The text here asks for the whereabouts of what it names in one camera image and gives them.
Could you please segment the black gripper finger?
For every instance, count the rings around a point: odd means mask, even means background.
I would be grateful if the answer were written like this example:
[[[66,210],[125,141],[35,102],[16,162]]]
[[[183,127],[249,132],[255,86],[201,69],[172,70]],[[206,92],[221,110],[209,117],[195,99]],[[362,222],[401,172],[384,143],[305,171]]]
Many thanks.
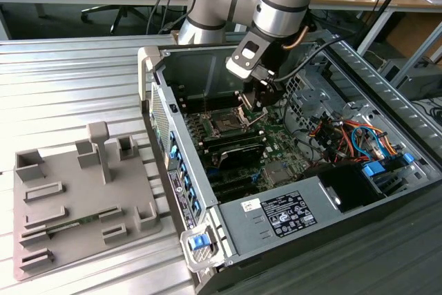
[[[265,96],[266,86],[260,82],[254,82],[252,84],[251,91],[251,111],[252,112],[260,112],[262,110],[262,99]]]
[[[264,91],[264,106],[274,105],[278,101],[278,89],[276,86],[269,82]]]

